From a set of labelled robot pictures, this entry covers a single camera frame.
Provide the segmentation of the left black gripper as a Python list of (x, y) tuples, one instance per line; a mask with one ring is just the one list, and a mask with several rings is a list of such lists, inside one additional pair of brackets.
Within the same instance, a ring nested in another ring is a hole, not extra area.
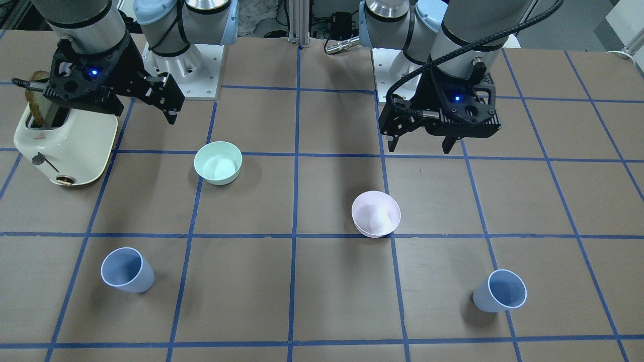
[(496, 88), (487, 66), (476, 65), (466, 78), (449, 76), (432, 68), (420, 76), (416, 93), (408, 101), (393, 94), (379, 117), (388, 151), (400, 137), (423, 127), (430, 135), (445, 137), (442, 152), (449, 154), (461, 137), (488, 138), (502, 127), (496, 109)]

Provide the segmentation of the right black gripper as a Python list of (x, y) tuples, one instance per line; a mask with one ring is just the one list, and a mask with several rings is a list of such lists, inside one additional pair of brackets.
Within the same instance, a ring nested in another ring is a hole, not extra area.
[(131, 35), (113, 48), (81, 54), (71, 37), (60, 39), (51, 60), (50, 76), (44, 80), (13, 78), (14, 85), (40, 92), (56, 105), (69, 109), (120, 116), (124, 106), (119, 96), (137, 98), (163, 112), (174, 125), (186, 97), (168, 72), (150, 75)]

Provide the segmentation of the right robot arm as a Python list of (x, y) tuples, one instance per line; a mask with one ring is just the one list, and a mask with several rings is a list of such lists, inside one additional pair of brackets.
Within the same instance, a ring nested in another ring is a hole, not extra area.
[(136, 22), (148, 50), (161, 60), (145, 69), (129, 19), (113, 1), (34, 1), (58, 35), (43, 79), (12, 82), (58, 106), (119, 116), (119, 97), (134, 97), (163, 112), (170, 125), (186, 99), (179, 79), (198, 73), (198, 44), (230, 45), (237, 39), (237, 1), (136, 1)]

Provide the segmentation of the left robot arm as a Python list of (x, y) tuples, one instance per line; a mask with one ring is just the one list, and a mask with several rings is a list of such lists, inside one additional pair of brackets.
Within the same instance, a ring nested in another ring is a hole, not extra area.
[(424, 128), (449, 153), (463, 138), (502, 127), (489, 69), (515, 32), (528, 1), (361, 1), (360, 44), (400, 55), (385, 92), (379, 131), (393, 152), (402, 135)]

